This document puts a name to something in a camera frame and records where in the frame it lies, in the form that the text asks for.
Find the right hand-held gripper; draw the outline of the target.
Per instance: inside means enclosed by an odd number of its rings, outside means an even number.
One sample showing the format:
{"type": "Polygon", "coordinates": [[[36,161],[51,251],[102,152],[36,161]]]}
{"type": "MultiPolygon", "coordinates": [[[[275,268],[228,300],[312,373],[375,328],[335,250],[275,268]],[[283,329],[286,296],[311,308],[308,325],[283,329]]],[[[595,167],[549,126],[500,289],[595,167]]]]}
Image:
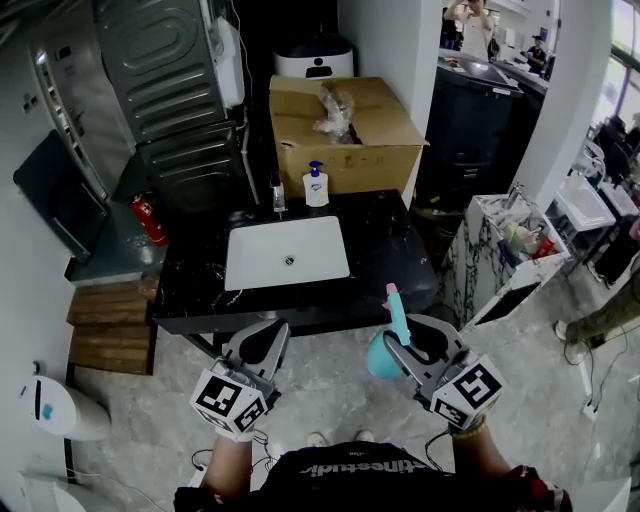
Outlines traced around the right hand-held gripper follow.
{"type": "Polygon", "coordinates": [[[408,314],[410,343],[385,341],[394,361],[417,385],[414,399],[454,429],[471,429],[503,392],[503,377],[487,355],[469,348],[448,322],[408,314]],[[435,374],[435,369],[442,369],[435,374]]]}

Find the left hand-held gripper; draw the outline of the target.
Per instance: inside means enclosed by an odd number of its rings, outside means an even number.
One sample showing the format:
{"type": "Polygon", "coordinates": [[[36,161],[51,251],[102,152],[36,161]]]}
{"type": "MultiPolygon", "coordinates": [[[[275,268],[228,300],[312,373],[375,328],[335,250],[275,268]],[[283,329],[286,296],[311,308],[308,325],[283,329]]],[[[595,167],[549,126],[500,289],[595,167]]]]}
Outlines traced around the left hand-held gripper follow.
{"type": "Polygon", "coordinates": [[[261,321],[235,333],[210,369],[204,369],[190,398],[191,408],[216,433],[252,441],[257,421],[280,397],[271,382],[290,339],[283,318],[261,321]]]}

